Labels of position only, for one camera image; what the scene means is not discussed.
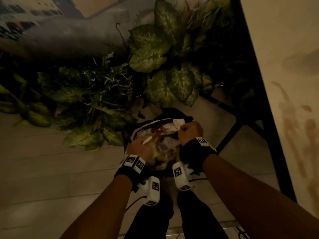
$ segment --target leg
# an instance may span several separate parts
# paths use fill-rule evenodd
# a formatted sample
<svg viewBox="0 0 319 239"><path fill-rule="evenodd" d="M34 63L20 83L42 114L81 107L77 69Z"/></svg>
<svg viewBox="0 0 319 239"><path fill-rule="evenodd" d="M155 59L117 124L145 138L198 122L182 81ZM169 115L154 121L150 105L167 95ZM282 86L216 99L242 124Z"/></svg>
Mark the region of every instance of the leg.
<svg viewBox="0 0 319 239"><path fill-rule="evenodd" d="M179 192L177 205L181 211L185 239L228 239L211 209L192 192Z"/></svg>
<svg viewBox="0 0 319 239"><path fill-rule="evenodd" d="M169 219L173 214L172 199L161 194L157 205L141 206L124 239L165 239Z"/></svg>

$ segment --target tile floor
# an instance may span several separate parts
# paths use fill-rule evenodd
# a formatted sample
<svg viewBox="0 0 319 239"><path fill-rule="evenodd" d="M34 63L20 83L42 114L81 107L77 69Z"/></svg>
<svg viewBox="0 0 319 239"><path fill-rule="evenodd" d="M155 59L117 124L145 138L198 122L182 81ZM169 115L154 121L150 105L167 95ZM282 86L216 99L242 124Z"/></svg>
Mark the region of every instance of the tile floor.
<svg viewBox="0 0 319 239"><path fill-rule="evenodd" d="M201 97L192 108L177 102L174 107L198 120L213 146L235 123L231 114ZM0 238L58 239L110 183L123 147L105 145L96 152L68 148L62 144L63 132L12 127L18 120L18 115L0 113ZM249 127L243 127L220 155L278 189L267 143ZM208 181L196 181L195 193L219 221L234 220ZM129 204L138 197L132 193ZM120 234L126 233L142 203L126 213ZM177 206L174 211L170 228L181 226Z"/></svg>

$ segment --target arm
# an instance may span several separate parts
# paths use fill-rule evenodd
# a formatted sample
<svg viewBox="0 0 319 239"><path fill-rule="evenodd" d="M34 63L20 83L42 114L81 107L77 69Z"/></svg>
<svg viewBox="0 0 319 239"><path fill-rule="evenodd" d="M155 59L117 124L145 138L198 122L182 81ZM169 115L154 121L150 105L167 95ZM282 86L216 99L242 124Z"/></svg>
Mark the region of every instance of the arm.
<svg viewBox="0 0 319 239"><path fill-rule="evenodd" d="M184 124L178 136L185 145L195 137L203 137L203 129L196 121ZM319 220L276 189L215 154L204 158L201 166L251 238L318 238Z"/></svg>
<svg viewBox="0 0 319 239"><path fill-rule="evenodd" d="M149 159L151 149L142 145L143 138L134 140L128 154ZM132 181L126 175L116 176L101 195L69 226L60 239L116 239L118 237Z"/></svg>

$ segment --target black wristband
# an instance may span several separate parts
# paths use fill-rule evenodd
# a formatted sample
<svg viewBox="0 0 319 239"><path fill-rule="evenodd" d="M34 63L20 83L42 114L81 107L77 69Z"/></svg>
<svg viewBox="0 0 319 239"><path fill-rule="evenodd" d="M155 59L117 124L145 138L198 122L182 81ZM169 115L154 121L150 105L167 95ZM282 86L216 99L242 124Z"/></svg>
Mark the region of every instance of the black wristband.
<svg viewBox="0 0 319 239"><path fill-rule="evenodd" d="M136 192L138 190L138 184L143 182L144 178L147 178L147 171L145 161L141 157L137 155L127 155L114 177L120 174L129 177L133 184L132 190Z"/></svg>
<svg viewBox="0 0 319 239"><path fill-rule="evenodd" d="M203 163L211 154L217 154L216 149L200 137L190 140L180 149L181 160L187 161L196 172L203 172Z"/></svg>

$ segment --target person's right arm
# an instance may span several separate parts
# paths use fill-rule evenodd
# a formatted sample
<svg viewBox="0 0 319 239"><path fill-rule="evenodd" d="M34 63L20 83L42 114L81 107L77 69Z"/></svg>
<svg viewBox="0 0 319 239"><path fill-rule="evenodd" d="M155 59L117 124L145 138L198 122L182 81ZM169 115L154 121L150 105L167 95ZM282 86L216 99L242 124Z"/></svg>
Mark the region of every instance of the person's right arm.
<svg viewBox="0 0 319 239"><path fill-rule="evenodd" d="M198 122L181 127L184 145L203 137ZM203 170L229 211L253 238L319 238L319 220L276 189L237 169L218 155L209 155Z"/></svg>

